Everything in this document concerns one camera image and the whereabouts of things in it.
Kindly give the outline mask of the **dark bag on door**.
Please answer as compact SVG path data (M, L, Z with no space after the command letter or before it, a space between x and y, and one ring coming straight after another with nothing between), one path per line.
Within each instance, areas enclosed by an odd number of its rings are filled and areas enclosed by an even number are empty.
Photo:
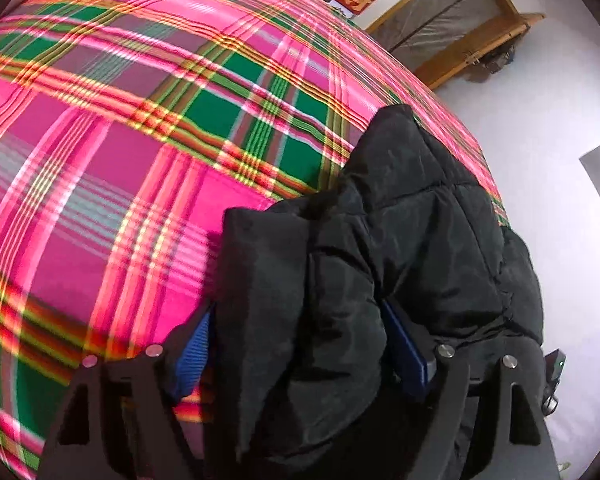
M486 82L491 76L497 74L505 66L513 62L516 46L513 42L501 44L493 51L479 58L475 64L468 67L466 79L470 82Z

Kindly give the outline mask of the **wooden framed door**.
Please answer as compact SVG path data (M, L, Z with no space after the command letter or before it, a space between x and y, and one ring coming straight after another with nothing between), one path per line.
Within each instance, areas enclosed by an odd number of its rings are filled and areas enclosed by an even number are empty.
M367 31L434 90L544 18L513 0L400 0Z

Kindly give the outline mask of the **pink plaid bed sheet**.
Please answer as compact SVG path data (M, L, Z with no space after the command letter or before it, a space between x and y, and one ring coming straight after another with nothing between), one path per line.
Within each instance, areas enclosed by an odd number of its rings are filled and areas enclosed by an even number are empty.
M84 356L134 356L201 306L225 209L326 188L394 103L495 191L463 124L320 0L0 15L0 466L35 476Z

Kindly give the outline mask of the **black puffer jacket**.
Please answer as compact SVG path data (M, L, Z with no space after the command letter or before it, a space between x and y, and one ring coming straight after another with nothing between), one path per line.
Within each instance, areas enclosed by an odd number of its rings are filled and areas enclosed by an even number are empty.
M425 409L388 367L392 302L483 382L518 351L544 389L540 284L476 177L404 105L326 191L223 218L207 454L219 479L397 479Z

